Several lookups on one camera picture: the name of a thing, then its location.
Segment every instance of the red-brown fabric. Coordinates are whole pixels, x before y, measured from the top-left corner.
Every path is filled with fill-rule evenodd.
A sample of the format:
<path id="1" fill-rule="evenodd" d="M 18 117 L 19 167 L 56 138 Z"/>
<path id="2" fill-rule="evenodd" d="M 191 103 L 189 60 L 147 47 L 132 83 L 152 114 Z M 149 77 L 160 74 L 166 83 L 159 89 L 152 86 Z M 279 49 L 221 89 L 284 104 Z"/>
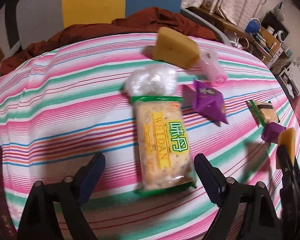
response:
<path id="1" fill-rule="evenodd" d="M 1 64 L 0 72 L 5 75 L 30 58 L 79 41 L 124 33 L 156 33 L 163 26 L 187 36 L 218 41 L 211 30 L 194 23 L 183 15 L 150 7 L 136 12 L 126 19 L 115 19 L 111 24 L 71 25 L 48 41 L 32 43 L 20 53 L 5 59 Z"/>

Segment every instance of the wooden desk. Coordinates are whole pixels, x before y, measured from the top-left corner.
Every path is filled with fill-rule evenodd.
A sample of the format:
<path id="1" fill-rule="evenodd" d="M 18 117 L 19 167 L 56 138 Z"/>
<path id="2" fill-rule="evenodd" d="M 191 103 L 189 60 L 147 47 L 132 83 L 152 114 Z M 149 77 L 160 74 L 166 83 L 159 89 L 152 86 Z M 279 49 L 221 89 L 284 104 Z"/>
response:
<path id="1" fill-rule="evenodd" d="M 196 15 L 200 16 L 201 18 L 205 19 L 206 21 L 210 22 L 212 25 L 217 27 L 222 32 L 224 30 L 231 30 L 237 33 L 239 36 L 246 38 L 248 41 L 254 41 L 254 38 L 244 29 L 240 28 L 238 25 L 232 24 L 231 22 L 223 19 L 219 15 L 211 13 L 209 10 L 205 8 L 198 8 L 198 7 L 190 7 L 188 8 L 189 11 L 192 11 Z"/>

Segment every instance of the striped tablecloth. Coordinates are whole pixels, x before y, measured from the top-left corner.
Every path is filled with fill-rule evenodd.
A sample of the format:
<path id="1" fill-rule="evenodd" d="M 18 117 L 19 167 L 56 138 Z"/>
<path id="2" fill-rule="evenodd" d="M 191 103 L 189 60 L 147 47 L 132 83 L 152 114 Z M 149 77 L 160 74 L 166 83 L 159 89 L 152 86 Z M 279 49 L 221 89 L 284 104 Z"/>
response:
<path id="1" fill-rule="evenodd" d="M 42 54 L 0 78 L 0 145 L 6 198 L 16 228 L 36 180 L 61 181 L 87 164 L 97 151 L 106 168 L 90 201 L 82 206 L 90 227 L 103 239 L 188 239 L 205 232 L 217 207 L 200 181 L 197 189 L 174 195 L 139 197 L 142 187 L 137 131 L 123 83 L 132 71 L 155 63 L 149 47 L 157 34 L 124 34 L 82 41 Z M 204 153 L 213 166 L 239 182 L 266 183 L 280 213 L 281 171 L 275 169 L 275 144 L 261 140 L 246 101 L 273 103 L 281 125 L 296 130 L 300 163 L 300 129 L 278 82 L 252 55 L 217 42 L 193 38 L 199 48 L 218 52 L 228 81 L 223 93 L 229 125 L 194 113 L 194 78 L 200 69 L 178 71 L 176 95 L 192 156 Z M 71 238 L 60 206 L 57 217 Z"/>

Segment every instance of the purple snack package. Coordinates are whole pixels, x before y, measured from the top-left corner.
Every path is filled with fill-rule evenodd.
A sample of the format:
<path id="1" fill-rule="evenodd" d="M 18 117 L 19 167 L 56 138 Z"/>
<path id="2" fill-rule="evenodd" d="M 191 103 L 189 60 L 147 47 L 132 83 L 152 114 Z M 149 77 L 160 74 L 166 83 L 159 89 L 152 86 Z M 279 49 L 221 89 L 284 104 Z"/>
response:
<path id="1" fill-rule="evenodd" d="M 268 123 L 263 129 L 261 139 L 266 142 L 278 144 L 279 134 L 284 130 L 286 130 L 286 127 L 283 127 L 276 122 Z"/>
<path id="2" fill-rule="evenodd" d="M 192 103 L 195 112 L 228 124 L 226 108 L 221 92 L 206 83 L 194 80 L 196 95 Z"/>

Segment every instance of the yellow sponge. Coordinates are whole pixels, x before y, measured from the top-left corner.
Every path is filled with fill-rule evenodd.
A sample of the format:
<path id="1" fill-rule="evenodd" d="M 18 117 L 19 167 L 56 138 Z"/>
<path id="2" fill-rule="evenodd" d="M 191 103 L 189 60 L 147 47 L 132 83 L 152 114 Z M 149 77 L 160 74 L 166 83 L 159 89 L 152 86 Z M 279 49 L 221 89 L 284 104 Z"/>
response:
<path id="1" fill-rule="evenodd" d="M 296 148 L 296 132 L 294 128 L 289 128 L 287 130 L 282 131 L 278 137 L 278 147 L 280 145 L 285 145 L 287 148 L 288 154 L 290 156 L 292 166 L 294 165 L 295 158 L 295 148 Z M 275 167 L 280 170 L 280 162 L 278 160 L 277 155 L 275 156 Z"/>
<path id="2" fill-rule="evenodd" d="M 189 69 L 196 64 L 199 57 L 200 52 L 195 41 L 170 28 L 159 29 L 153 60 L 162 60 Z"/>

